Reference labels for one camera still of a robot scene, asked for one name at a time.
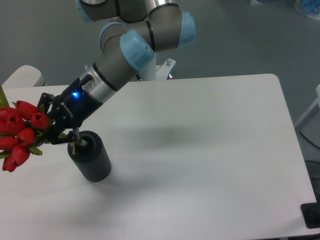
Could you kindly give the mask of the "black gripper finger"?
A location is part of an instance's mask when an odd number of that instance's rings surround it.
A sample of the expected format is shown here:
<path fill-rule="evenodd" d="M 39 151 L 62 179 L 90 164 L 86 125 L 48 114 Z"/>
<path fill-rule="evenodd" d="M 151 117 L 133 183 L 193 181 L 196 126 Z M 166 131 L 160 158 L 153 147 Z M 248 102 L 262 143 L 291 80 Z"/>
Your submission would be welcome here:
<path fill-rule="evenodd" d="M 55 96 L 53 94 L 43 92 L 37 104 L 38 112 L 43 114 L 53 114 L 54 99 L 55 99 Z"/>
<path fill-rule="evenodd" d="M 64 132 L 55 132 L 50 136 L 49 142 L 52 145 L 68 144 L 77 142 L 81 139 L 78 128 L 70 130 L 67 134 Z"/>

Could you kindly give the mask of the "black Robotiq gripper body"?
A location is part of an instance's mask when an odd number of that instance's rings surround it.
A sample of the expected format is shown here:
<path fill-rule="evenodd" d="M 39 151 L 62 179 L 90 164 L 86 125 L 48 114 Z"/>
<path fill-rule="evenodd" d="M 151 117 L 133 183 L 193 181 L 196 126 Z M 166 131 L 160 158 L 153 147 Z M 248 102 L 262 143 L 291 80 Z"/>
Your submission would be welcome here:
<path fill-rule="evenodd" d="M 66 129 L 79 128 L 82 123 L 103 104 L 84 90 L 92 77 L 77 78 L 60 95 L 53 98 L 51 110 L 47 113 L 54 125 L 48 133 L 48 140 L 56 140 Z"/>

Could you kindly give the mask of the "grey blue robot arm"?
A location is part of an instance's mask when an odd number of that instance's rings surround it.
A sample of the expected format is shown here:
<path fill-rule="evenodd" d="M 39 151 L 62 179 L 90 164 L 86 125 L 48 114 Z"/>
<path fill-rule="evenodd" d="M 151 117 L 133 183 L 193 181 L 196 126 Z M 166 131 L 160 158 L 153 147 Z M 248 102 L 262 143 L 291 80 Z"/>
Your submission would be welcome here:
<path fill-rule="evenodd" d="M 52 125 L 37 146 L 77 142 L 79 127 L 136 75 L 160 51 L 181 48 L 196 39 L 191 13 L 175 0 L 78 0 L 77 9 L 88 22 L 107 20 L 101 29 L 102 57 L 60 95 L 43 93 L 39 105 Z"/>

